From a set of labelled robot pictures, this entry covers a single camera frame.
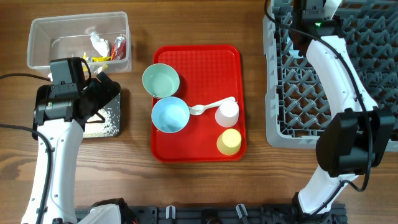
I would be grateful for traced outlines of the yellow candy wrapper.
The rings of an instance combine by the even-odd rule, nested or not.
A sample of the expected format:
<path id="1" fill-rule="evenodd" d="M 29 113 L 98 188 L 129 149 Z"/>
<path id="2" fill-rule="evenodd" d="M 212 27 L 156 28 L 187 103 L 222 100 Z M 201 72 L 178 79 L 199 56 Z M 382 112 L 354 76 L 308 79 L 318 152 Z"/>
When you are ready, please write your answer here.
<path id="1" fill-rule="evenodd" d="M 93 62 L 93 63 L 97 63 L 97 62 L 108 62 L 111 60 L 111 57 L 89 57 L 87 56 L 86 52 L 83 53 L 83 58 L 87 61 L 87 62 Z M 92 73 L 101 73 L 103 71 L 105 71 L 108 68 L 108 65 L 102 64 L 101 66 L 90 66 L 90 71 Z"/>

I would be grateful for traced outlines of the white rice pile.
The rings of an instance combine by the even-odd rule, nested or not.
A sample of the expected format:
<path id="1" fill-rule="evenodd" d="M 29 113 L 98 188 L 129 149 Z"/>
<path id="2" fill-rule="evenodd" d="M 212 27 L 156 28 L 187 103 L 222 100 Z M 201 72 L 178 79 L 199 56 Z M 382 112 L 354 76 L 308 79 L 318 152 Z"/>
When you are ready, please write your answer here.
<path id="1" fill-rule="evenodd" d="M 121 115 L 110 108 L 101 109 L 85 124 L 84 138 L 116 137 L 121 130 Z"/>

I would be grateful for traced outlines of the red snack wrapper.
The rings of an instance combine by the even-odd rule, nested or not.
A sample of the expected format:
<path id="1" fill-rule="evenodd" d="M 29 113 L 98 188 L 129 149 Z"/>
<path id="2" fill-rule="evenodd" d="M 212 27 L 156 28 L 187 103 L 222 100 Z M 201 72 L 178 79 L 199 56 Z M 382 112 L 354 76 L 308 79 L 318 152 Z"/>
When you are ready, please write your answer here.
<path id="1" fill-rule="evenodd" d="M 123 35 L 116 37 L 111 51 L 111 60 L 121 60 L 126 56 L 126 38 Z"/>

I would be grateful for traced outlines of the white tissue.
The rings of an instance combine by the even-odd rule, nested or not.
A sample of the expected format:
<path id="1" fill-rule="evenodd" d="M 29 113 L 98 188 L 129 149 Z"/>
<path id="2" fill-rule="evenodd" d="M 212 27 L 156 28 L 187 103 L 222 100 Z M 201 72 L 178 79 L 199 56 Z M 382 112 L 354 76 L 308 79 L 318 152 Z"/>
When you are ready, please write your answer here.
<path id="1" fill-rule="evenodd" d="M 96 32 L 90 34 L 90 41 L 94 49 L 102 56 L 110 55 L 109 44 L 107 40 L 102 39 Z"/>

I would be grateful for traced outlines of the mint green bowl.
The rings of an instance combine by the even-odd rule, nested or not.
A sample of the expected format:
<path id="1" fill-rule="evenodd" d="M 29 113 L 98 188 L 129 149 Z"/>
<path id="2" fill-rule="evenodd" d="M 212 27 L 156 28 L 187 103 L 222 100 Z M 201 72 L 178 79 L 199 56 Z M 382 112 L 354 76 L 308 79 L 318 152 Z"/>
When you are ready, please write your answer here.
<path id="1" fill-rule="evenodd" d="M 155 63 L 144 70 L 142 84 L 154 98 L 165 98 L 174 95 L 180 87 L 180 77 L 170 65 Z"/>

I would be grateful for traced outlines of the light blue bowl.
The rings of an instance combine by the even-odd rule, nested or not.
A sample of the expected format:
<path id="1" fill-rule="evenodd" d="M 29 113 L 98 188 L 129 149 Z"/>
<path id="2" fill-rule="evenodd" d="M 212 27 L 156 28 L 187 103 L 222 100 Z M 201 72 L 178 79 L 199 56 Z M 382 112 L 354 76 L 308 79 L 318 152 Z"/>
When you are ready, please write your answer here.
<path id="1" fill-rule="evenodd" d="M 152 124 L 163 133 L 172 134 L 181 131 L 189 119 L 188 105 L 174 96 L 159 100 L 152 108 Z"/>

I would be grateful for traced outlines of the light blue plate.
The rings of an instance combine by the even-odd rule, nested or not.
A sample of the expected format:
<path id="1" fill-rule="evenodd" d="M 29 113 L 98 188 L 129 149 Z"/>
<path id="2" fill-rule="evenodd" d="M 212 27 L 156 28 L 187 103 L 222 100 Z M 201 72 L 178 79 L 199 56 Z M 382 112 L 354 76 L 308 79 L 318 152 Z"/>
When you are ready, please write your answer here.
<path id="1" fill-rule="evenodd" d="M 294 49 L 293 45 L 289 49 L 289 54 L 291 54 L 294 58 L 297 59 L 304 58 L 306 52 L 307 52 L 306 50 Z"/>

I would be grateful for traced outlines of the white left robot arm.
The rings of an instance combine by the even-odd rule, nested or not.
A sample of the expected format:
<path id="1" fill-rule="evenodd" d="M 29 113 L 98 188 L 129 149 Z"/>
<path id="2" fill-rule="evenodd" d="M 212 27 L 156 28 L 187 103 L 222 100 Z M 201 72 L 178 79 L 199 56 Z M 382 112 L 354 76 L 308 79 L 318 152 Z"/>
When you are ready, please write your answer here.
<path id="1" fill-rule="evenodd" d="M 34 125 L 38 157 L 23 223 L 77 223 L 76 159 L 86 122 L 121 91 L 104 72 L 94 78 L 53 76 L 37 90 Z"/>

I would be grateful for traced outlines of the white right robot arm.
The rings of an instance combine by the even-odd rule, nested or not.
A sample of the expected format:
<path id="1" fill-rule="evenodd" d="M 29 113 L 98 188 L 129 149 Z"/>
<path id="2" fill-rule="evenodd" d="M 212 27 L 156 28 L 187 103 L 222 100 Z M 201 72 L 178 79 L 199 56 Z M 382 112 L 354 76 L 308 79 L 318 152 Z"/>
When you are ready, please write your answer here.
<path id="1" fill-rule="evenodd" d="M 395 124 L 392 111 L 380 109 L 363 87 L 340 36 L 340 22 L 294 19 L 294 49 L 315 69 L 330 106 L 332 120 L 316 144 L 318 167 L 297 195 L 304 218 L 327 213 L 329 205 L 359 175 L 366 189 L 370 171 L 384 155 Z"/>

